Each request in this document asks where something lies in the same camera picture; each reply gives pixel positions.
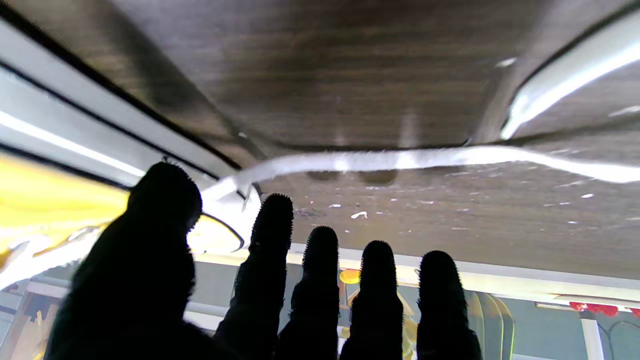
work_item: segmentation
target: wood grain surface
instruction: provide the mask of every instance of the wood grain surface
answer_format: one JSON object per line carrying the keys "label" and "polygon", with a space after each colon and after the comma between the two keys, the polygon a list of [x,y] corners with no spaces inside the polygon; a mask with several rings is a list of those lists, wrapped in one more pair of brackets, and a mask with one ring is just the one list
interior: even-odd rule
{"label": "wood grain surface", "polygon": [[[11,0],[134,96],[242,166],[303,151],[487,143],[532,71],[624,0]],[[503,67],[502,61],[514,59]],[[640,163],[640,64],[576,91],[514,144]],[[294,241],[640,279],[640,184],[526,163],[298,174]],[[339,208],[330,208],[340,204]],[[367,218],[351,215],[367,212]]]}

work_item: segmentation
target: white debris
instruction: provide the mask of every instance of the white debris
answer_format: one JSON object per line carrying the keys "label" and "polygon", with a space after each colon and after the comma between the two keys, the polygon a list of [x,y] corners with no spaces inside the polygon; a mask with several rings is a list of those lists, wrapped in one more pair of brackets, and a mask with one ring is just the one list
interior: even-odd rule
{"label": "white debris", "polygon": [[507,58],[495,64],[495,67],[510,67],[516,62],[516,60],[517,58]]}
{"label": "white debris", "polygon": [[367,212],[366,212],[366,211],[361,211],[361,212],[359,212],[359,213],[355,213],[355,214],[353,214],[353,215],[351,216],[351,218],[358,218],[360,215],[363,215],[363,216],[364,216],[364,218],[368,218],[368,217],[367,217]]}

